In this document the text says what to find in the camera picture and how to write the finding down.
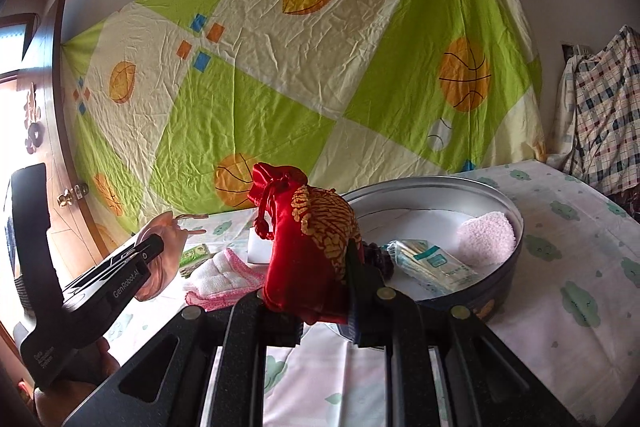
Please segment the person's left hand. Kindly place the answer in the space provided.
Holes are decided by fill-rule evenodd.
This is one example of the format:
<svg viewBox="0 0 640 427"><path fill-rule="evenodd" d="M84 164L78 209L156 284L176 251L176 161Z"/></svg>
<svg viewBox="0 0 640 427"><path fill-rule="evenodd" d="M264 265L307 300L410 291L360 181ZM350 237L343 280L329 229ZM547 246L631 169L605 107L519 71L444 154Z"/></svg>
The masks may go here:
<svg viewBox="0 0 640 427"><path fill-rule="evenodd" d="M149 264L150 277L134 296L138 301L148 301L158 295L174 280L179 270L180 257L186 246L186 240L193 235L205 234L205 229L187 230L171 211L153 218L138 234L136 244L140 244L150 235L156 234L163 241L163 251Z"/></svg>

